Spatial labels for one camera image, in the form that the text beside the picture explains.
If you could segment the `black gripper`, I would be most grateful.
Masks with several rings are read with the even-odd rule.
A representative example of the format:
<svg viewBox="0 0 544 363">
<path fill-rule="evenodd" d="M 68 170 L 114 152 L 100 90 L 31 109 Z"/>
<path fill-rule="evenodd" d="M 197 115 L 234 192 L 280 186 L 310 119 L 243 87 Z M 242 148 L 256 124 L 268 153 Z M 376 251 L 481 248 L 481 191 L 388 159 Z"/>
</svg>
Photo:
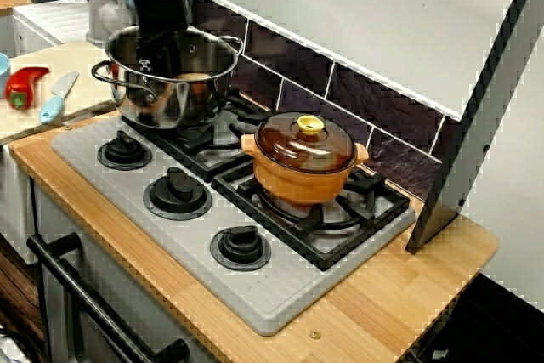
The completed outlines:
<svg viewBox="0 0 544 363">
<path fill-rule="evenodd" d="M 139 71 L 156 74 L 156 50 L 160 51 L 162 77 L 179 74 L 179 36 L 191 17 L 187 0 L 134 0 L 138 20 L 137 63 Z"/>
</svg>

